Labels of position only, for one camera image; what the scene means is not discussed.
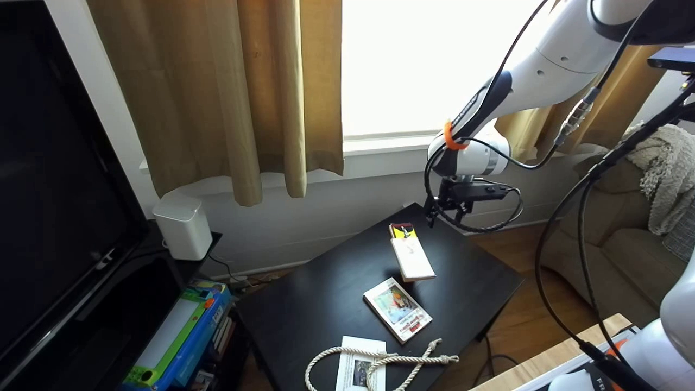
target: couch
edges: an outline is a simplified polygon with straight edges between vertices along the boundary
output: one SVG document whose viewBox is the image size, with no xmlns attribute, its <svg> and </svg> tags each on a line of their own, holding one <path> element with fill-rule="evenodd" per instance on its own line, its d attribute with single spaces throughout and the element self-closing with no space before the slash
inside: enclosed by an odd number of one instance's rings
<svg viewBox="0 0 695 391">
<path fill-rule="evenodd" d="M 577 174 L 593 161 L 577 163 Z M 622 313 L 636 325 L 658 316 L 665 293 L 674 285 L 685 259 L 647 227 L 649 202 L 640 194 L 643 171 L 620 159 L 591 188 L 583 211 L 583 254 L 600 314 Z M 541 264 L 562 276 L 587 302 L 577 255 L 577 206 L 555 221 L 541 247 Z"/>
</svg>

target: curtain fold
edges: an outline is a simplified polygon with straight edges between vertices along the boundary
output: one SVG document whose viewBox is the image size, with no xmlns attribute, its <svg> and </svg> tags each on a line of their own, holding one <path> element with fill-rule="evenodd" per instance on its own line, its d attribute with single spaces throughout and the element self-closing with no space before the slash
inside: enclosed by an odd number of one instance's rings
<svg viewBox="0 0 695 391">
<path fill-rule="evenodd" d="M 571 152 L 580 144 L 613 147 L 622 137 L 625 127 L 661 75 L 661 70 L 647 64 L 647 58 L 656 49 L 656 45 L 643 45 L 628 47 L 622 51 L 593 108 L 587 112 L 580 127 L 564 138 L 558 147 L 559 152 Z M 562 120 L 581 96 L 583 90 L 555 107 L 527 108 L 500 118 L 495 127 L 509 140 L 514 159 L 541 159 L 551 147 Z"/>
<path fill-rule="evenodd" d="M 343 171 L 341 0 L 87 1 L 160 196 L 230 176 L 249 206 L 260 171 L 293 198 Z"/>
</svg>

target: cable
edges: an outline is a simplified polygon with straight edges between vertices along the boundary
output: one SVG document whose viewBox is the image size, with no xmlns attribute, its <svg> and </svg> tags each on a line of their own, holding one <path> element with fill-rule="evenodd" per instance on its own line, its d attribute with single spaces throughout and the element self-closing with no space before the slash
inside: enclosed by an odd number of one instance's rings
<svg viewBox="0 0 695 391">
<path fill-rule="evenodd" d="M 588 277 L 588 264 L 587 264 L 587 251 L 583 251 L 583 211 L 587 211 L 587 199 L 588 199 L 588 194 L 591 194 L 591 187 L 594 185 L 594 181 L 588 181 L 583 191 L 581 191 L 581 198 L 580 198 L 580 204 L 577 204 L 577 250 L 580 250 L 580 264 L 581 264 L 581 276 L 583 276 L 583 285 L 587 285 L 587 296 L 588 296 L 588 302 L 591 302 L 591 308 L 593 308 L 593 316 L 596 318 L 596 325 L 606 339 L 606 342 L 609 346 L 609 350 L 615 352 L 615 355 L 625 362 L 625 367 L 630 372 L 633 372 L 630 367 L 630 362 L 622 358 L 622 353 L 618 352 L 618 347 L 615 346 L 615 340 L 609 339 L 609 331 L 606 329 L 606 324 L 601 318 L 601 310 L 596 305 L 596 299 L 594 299 L 594 293 L 593 293 L 593 286 L 591 286 L 591 277 Z"/>
<path fill-rule="evenodd" d="M 512 355 L 507 355 L 507 353 L 493 353 L 493 361 L 495 361 L 495 358 L 503 358 L 503 361 L 512 362 L 514 367 L 518 365 L 518 361 L 512 358 Z"/>
<path fill-rule="evenodd" d="M 535 288 L 541 296 L 543 305 L 546 308 L 550 316 L 564 329 L 566 337 L 571 337 L 576 342 L 583 342 L 572 329 L 569 329 L 569 325 L 558 316 L 558 313 L 554 310 L 554 305 L 546 299 L 545 286 L 543 286 L 543 277 L 541 277 L 541 251 L 545 245 L 545 239 L 550 234 L 550 227 L 554 226 L 554 221 L 558 220 L 558 215 L 562 212 L 562 209 L 571 202 L 571 198 L 587 185 L 587 176 L 581 181 L 577 181 L 559 199 L 559 204 L 551 211 L 551 215 L 546 217 L 543 232 L 539 237 L 535 242 L 535 255 L 533 255 L 533 277 L 535 277 Z"/>
<path fill-rule="evenodd" d="M 223 260 L 219 260 L 219 259 L 215 259 L 215 255 L 210 255 L 210 254 L 208 254 L 208 260 L 221 264 L 221 267 L 226 270 L 226 273 L 231 276 L 231 267 L 230 267 L 228 262 L 223 262 Z"/>
<path fill-rule="evenodd" d="M 436 211 L 436 217 L 442 220 L 445 224 L 449 224 L 451 227 L 456 230 L 463 230 L 463 232 L 495 232 L 503 226 L 507 226 L 509 221 L 514 221 L 520 212 L 522 212 L 522 198 L 520 198 L 520 191 L 516 187 L 509 187 L 509 194 L 516 196 L 516 206 L 514 211 L 500 224 L 495 226 L 467 226 L 467 224 L 461 224 L 456 220 L 451 220 L 436 202 L 434 194 L 432 194 L 432 185 L 430 185 L 430 174 L 432 174 L 432 161 L 428 161 L 428 167 L 423 169 L 423 187 L 425 187 L 425 194 L 428 194 L 428 199 L 432 199 L 432 206 Z"/>
<path fill-rule="evenodd" d="M 388 365 L 388 362 L 404 362 L 404 365 L 415 365 L 412 372 L 407 374 L 407 377 L 398 387 L 398 391 L 404 391 L 417 375 L 417 372 L 421 368 L 421 365 L 448 365 L 448 362 L 458 362 L 458 355 L 456 353 L 441 353 L 441 355 L 430 355 L 430 352 L 441 342 L 441 339 L 434 339 L 430 340 L 428 350 L 421 353 L 421 355 L 398 355 L 398 353 L 386 353 L 386 352 L 367 352 L 367 350 L 353 350 L 353 347 L 328 347 L 323 352 L 318 352 L 309 365 L 305 365 L 305 372 L 304 372 L 304 385 L 305 389 L 310 391 L 317 391 L 310 383 L 310 372 L 312 367 L 323 361 L 326 355 L 329 353 L 338 353 L 338 352 L 345 352 L 345 353 L 353 353 L 353 355 L 364 355 L 364 358 L 371 358 L 373 362 L 369 365 L 367 368 L 367 389 L 369 387 L 369 377 L 375 368 Z"/>
<path fill-rule="evenodd" d="M 546 153 L 545 153 L 539 163 L 522 163 L 522 161 L 516 161 L 516 159 L 507 156 L 506 152 L 501 152 L 500 147 L 495 147 L 495 146 L 489 144 L 489 140 L 482 140 L 482 138 L 471 138 L 471 140 L 489 147 L 491 152 L 500 153 L 500 156 L 506 159 L 507 163 L 512 163 L 512 164 L 516 164 L 516 167 L 520 167 L 520 169 L 530 169 L 530 171 L 541 169 L 541 167 L 551 159 L 551 153 L 558 150 L 558 146 L 559 146 L 559 144 L 551 144 L 551 147 L 546 150 Z"/>
<path fill-rule="evenodd" d="M 535 276 L 535 286 L 541 293 L 541 299 L 546 308 L 546 313 L 554 316 L 554 322 L 593 358 L 596 358 L 601 352 L 594 350 L 591 342 L 581 340 L 576 331 L 571 331 L 562 318 L 555 314 L 555 310 L 551 308 L 546 296 L 545 296 L 545 286 L 541 282 L 541 251 L 550 232 L 550 226 L 555 221 L 558 212 L 569 204 L 569 199 L 583 187 L 593 185 L 594 181 L 600 181 L 618 159 L 628 156 L 643 138 L 652 137 L 659 125 L 669 124 L 669 120 L 678 112 L 678 107 L 695 90 L 695 80 L 688 78 L 685 87 L 682 89 L 682 94 L 667 104 L 658 114 L 654 114 L 649 121 L 640 124 L 633 133 L 630 133 L 628 137 L 622 137 L 622 140 L 609 150 L 608 153 L 604 153 L 604 159 L 600 163 L 594 163 L 588 174 L 583 174 L 572 188 L 562 198 L 562 202 L 554 209 L 554 212 L 550 215 L 539 245 L 535 245 L 535 260 L 533 260 L 533 276 Z"/>
<path fill-rule="evenodd" d="M 483 368 L 487 368 L 487 374 L 493 374 L 493 346 L 491 346 L 489 337 L 483 337 L 483 350 L 487 350 L 487 358 L 483 358 L 483 365 L 479 367 L 479 372 L 472 377 L 472 387 L 479 385 L 479 377 L 482 377 Z"/>
<path fill-rule="evenodd" d="M 525 33 L 527 25 L 530 25 L 530 21 L 541 12 L 541 8 L 543 8 L 545 3 L 546 3 L 546 0 L 541 0 L 541 1 L 535 3 L 535 8 L 530 12 L 530 18 L 522 21 L 522 25 L 520 25 L 518 33 L 514 35 L 512 43 L 507 45 L 507 49 L 506 49 L 506 53 L 503 53 L 503 58 L 501 58 L 495 75 L 491 78 L 491 85 L 496 82 L 496 78 L 500 78 L 500 73 L 501 73 L 507 57 L 509 57 L 512 49 L 516 47 L 518 38 L 522 37 L 522 33 Z M 472 101 L 468 101 L 468 104 L 454 118 L 454 124 L 458 124 L 458 121 L 471 111 Z M 520 211 L 522 211 L 522 199 L 520 199 L 520 191 L 518 191 L 518 188 L 512 188 L 512 191 L 518 196 L 516 211 L 514 211 L 506 221 L 501 221 L 501 224 L 487 226 L 487 227 L 472 227 L 472 226 L 465 226 L 465 224 L 451 220 L 449 215 L 445 215 L 442 209 L 439 206 L 436 198 L 432 196 L 432 185 L 430 185 L 430 171 L 432 171 L 432 167 L 434 167 L 434 161 L 436 161 L 442 152 L 445 152 L 445 146 L 441 146 L 439 150 L 434 150 L 434 153 L 425 161 L 425 169 L 423 169 L 423 187 L 425 187 L 428 199 L 432 199 L 434 211 L 436 211 L 436 215 L 439 215 L 441 220 L 445 220 L 449 226 L 454 226 L 454 227 L 458 227 L 458 230 L 493 232 L 493 230 L 500 230 L 500 227 L 507 226 L 512 220 L 516 220 L 516 217 L 520 215 Z"/>
<path fill-rule="evenodd" d="M 506 51 L 503 51 L 503 57 L 501 57 L 501 60 L 500 60 L 500 66 L 496 66 L 496 71 L 495 71 L 495 75 L 491 78 L 489 85 L 495 85 L 495 82 L 496 82 L 500 73 L 503 71 L 503 64 L 507 63 L 507 57 L 514 51 L 518 38 L 522 37 L 522 33 L 525 33 L 527 25 L 535 20 L 535 14 L 541 12 L 541 8 L 543 8 L 545 3 L 546 3 L 546 0 L 541 0 L 541 1 L 535 3 L 535 8 L 525 18 L 525 21 L 520 24 L 520 28 L 518 28 L 518 33 L 514 35 L 512 43 L 506 47 Z M 471 107 L 472 107 L 472 104 L 467 104 L 467 107 L 451 120 L 451 125 L 454 125 L 454 127 L 456 127 L 456 124 L 468 112 Z"/>
<path fill-rule="evenodd" d="M 630 38 L 633 37 L 636 25 L 643 21 L 643 18 L 645 18 L 645 14 L 652 11 L 652 6 L 656 6 L 656 3 L 658 3 L 658 0 L 656 0 L 656 1 L 649 1 L 649 3 L 643 8 L 643 12 L 640 12 L 639 18 L 633 18 L 633 21 L 632 21 L 630 28 L 625 31 L 625 35 L 622 35 L 622 38 L 620 38 L 620 43 L 618 43 L 618 47 L 616 47 L 616 51 L 615 51 L 609 64 L 606 66 L 604 75 L 601 75 L 600 82 L 594 85 L 594 89 L 601 89 L 601 87 L 606 85 L 608 75 L 613 73 L 613 70 L 616 66 L 618 58 L 622 57 Z"/>
</svg>

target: white device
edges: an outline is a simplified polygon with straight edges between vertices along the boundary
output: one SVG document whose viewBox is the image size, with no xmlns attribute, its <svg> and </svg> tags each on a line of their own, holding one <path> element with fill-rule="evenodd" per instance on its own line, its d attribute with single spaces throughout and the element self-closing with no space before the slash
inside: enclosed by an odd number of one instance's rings
<svg viewBox="0 0 695 391">
<path fill-rule="evenodd" d="M 212 232 L 201 199 L 172 191 L 152 209 L 156 226 L 176 260 L 201 260 L 212 245 Z"/>
</svg>

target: window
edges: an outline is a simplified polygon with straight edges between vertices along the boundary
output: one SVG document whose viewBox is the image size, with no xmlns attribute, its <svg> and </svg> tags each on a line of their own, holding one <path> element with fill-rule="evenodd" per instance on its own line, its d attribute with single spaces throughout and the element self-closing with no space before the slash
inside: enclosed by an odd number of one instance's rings
<svg viewBox="0 0 695 391">
<path fill-rule="evenodd" d="M 345 0 L 345 137 L 428 137 L 503 58 L 539 0 Z"/>
</svg>

